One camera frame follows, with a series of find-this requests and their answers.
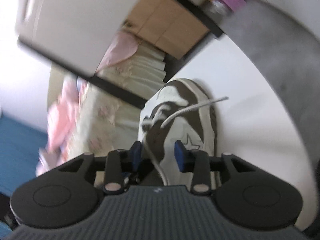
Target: gray carpet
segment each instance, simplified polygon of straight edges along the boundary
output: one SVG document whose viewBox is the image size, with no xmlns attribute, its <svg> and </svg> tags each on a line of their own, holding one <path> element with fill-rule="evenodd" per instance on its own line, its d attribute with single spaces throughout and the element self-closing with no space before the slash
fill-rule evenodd
<svg viewBox="0 0 320 240">
<path fill-rule="evenodd" d="M 249 57 L 279 95 L 306 145 L 313 166 L 320 158 L 320 43 L 302 26 L 258 0 L 224 19 L 220 27 Z M 168 80 L 188 57 L 167 59 Z"/>
</svg>

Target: table surface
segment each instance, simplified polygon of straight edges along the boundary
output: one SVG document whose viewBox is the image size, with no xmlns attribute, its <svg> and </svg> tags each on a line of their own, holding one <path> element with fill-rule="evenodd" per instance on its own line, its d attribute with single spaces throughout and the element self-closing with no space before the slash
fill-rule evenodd
<svg viewBox="0 0 320 240">
<path fill-rule="evenodd" d="M 229 96 L 215 105 L 218 154 L 233 153 L 295 186 L 304 201 L 296 226 L 308 227 L 318 210 L 308 154 L 282 102 L 248 57 L 223 35 L 207 44 L 176 78 L 194 80 L 213 98 Z M 140 122 L 155 107 L 155 98 L 146 103 Z"/>
</svg>

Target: brown and white sneaker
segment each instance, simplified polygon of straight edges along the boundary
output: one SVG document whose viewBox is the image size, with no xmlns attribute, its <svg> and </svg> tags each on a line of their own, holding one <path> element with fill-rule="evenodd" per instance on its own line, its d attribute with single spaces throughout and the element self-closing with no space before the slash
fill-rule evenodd
<svg viewBox="0 0 320 240">
<path fill-rule="evenodd" d="M 188 150 L 216 156 L 217 122 L 212 104 L 226 99 L 209 100 L 204 90 L 189 79 L 173 80 L 156 94 L 157 106 L 142 121 L 143 145 L 165 184 L 191 184 L 192 174 L 181 173 L 174 157 L 177 140 Z M 215 188 L 213 173 L 211 180 Z"/>
</svg>

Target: white shoelace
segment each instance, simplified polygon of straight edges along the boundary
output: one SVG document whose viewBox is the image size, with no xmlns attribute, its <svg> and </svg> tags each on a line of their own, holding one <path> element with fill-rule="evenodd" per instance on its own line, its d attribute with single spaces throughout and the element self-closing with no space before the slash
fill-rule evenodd
<svg viewBox="0 0 320 240">
<path fill-rule="evenodd" d="M 208 106 L 208 105 L 212 105 L 221 101 L 225 101 L 228 100 L 229 97 L 222 97 L 222 98 L 218 98 L 218 99 L 211 99 L 208 101 L 204 101 L 192 106 L 187 106 L 183 109 L 180 109 L 178 111 L 176 111 L 175 113 L 171 114 L 169 117 L 166 117 L 163 114 L 163 110 L 170 110 L 171 107 L 169 105 L 161 105 L 158 110 L 156 111 L 155 116 L 152 119 L 145 119 L 142 121 L 142 125 L 146 124 L 146 125 L 154 125 L 156 121 L 158 120 L 164 120 L 164 122 L 162 123 L 162 125 L 160 126 L 161 129 L 163 129 L 172 119 L 176 118 L 177 116 L 179 116 L 180 114 L 186 113 L 186 112 L 190 112 L 193 110 L 197 110 L 203 106 Z M 149 154 L 149 157 L 151 159 L 152 164 L 154 165 L 155 169 L 158 171 L 158 174 L 160 175 L 162 182 L 164 184 L 164 186 L 169 185 L 168 183 L 168 179 L 166 174 L 164 173 L 162 167 L 160 166 L 158 160 L 156 159 L 155 155 L 153 154 L 153 152 L 149 149 L 148 144 L 146 142 L 146 137 L 144 137 L 143 141 L 144 141 L 144 145 L 145 145 L 145 149 Z"/>
</svg>

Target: blue surface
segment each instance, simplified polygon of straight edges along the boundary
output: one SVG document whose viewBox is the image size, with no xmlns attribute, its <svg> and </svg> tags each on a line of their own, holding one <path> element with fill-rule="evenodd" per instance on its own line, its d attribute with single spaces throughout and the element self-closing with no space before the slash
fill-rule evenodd
<svg viewBox="0 0 320 240">
<path fill-rule="evenodd" d="M 11 118 L 0 118 L 0 192 L 11 196 L 24 182 L 35 177 L 39 147 L 47 134 Z"/>
</svg>

